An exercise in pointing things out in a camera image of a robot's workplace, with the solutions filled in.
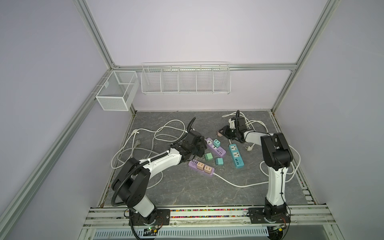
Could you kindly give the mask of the green plug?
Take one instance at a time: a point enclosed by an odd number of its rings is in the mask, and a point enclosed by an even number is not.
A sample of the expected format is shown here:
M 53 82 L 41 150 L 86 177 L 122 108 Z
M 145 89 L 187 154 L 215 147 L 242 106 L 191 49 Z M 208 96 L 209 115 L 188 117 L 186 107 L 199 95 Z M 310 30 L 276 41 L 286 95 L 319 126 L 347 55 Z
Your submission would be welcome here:
M 213 160 L 213 155 L 212 155 L 212 153 L 206 153 L 205 154 L 205 159 L 207 160 L 207 161 L 211 161 L 211 160 Z

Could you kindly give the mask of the purple power strip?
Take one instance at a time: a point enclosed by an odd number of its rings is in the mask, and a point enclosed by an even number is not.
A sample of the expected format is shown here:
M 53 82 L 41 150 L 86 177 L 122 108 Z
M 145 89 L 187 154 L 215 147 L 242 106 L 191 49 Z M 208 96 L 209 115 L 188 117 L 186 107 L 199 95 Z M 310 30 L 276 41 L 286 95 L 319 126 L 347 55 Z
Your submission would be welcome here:
M 216 155 L 218 155 L 220 158 L 223 158 L 226 155 L 226 151 L 221 147 L 216 148 L 213 144 L 213 139 L 212 138 L 206 138 L 205 139 L 207 146 L 209 149 L 211 149 Z
M 191 160 L 188 163 L 188 166 L 194 171 L 198 172 L 201 175 L 212 177 L 215 173 L 215 168 L 210 167 L 202 162 L 197 160 Z

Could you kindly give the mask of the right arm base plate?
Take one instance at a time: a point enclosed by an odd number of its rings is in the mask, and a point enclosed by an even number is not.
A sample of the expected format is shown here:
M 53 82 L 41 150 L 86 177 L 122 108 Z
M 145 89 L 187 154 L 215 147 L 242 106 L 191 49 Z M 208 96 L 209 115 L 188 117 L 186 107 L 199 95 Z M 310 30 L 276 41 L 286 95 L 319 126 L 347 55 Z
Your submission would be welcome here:
M 252 224 L 289 224 L 291 217 L 285 206 L 249 208 L 246 214 Z

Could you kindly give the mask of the teal power strip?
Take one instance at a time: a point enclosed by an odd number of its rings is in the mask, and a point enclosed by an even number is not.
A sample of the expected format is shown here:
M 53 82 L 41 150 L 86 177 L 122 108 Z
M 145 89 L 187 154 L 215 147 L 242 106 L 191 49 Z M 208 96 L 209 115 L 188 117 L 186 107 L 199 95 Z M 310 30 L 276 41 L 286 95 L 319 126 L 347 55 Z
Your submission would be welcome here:
M 243 161 L 243 158 L 239 152 L 237 145 L 236 144 L 230 144 L 229 150 L 231 152 L 235 167 L 237 169 L 243 168 L 244 167 L 244 161 Z

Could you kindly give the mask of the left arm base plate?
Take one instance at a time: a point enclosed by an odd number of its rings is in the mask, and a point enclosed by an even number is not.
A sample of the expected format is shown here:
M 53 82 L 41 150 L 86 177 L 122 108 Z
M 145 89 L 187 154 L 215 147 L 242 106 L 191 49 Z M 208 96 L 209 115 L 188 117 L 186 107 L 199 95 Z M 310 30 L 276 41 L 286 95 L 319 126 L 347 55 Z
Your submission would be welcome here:
M 147 217 L 143 217 L 139 213 L 132 212 L 130 214 L 134 226 L 168 226 L 171 219 L 170 209 L 154 209 Z

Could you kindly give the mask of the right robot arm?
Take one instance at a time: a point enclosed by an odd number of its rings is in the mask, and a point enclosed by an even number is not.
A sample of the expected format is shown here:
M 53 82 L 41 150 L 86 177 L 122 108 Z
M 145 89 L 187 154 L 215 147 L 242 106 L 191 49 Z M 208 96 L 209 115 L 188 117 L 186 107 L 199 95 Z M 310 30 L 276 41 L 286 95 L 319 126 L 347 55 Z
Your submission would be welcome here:
M 269 171 L 268 192 L 263 211 L 264 218 L 273 223 L 281 217 L 287 217 L 289 213 L 285 186 L 293 154 L 284 134 L 262 133 L 248 129 L 245 118 L 240 115 L 231 118 L 229 124 L 218 130 L 218 133 L 232 141 L 262 147 L 263 159 Z

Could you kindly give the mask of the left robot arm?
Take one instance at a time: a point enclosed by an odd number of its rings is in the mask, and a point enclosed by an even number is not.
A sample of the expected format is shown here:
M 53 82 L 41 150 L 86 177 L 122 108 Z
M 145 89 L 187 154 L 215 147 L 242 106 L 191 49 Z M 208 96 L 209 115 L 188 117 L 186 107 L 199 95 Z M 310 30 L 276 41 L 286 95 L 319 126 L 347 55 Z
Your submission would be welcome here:
M 146 196 L 150 179 L 192 157 L 203 157 L 206 149 L 204 136 L 195 130 L 189 130 L 161 154 L 143 160 L 128 159 L 111 185 L 114 193 L 111 206 L 127 206 L 146 219 L 154 216 L 157 208 Z

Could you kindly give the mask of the purple power strip front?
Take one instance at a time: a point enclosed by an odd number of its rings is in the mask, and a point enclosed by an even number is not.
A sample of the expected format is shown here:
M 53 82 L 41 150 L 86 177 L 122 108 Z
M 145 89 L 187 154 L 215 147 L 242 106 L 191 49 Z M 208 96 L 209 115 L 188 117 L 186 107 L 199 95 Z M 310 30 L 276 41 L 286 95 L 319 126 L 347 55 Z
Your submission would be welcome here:
M 198 172 L 201 175 L 212 177 L 215 173 L 215 168 L 210 167 L 202 162 L 197 160 L 191 160 L 188 163 L 188 166 L 194 171 Z

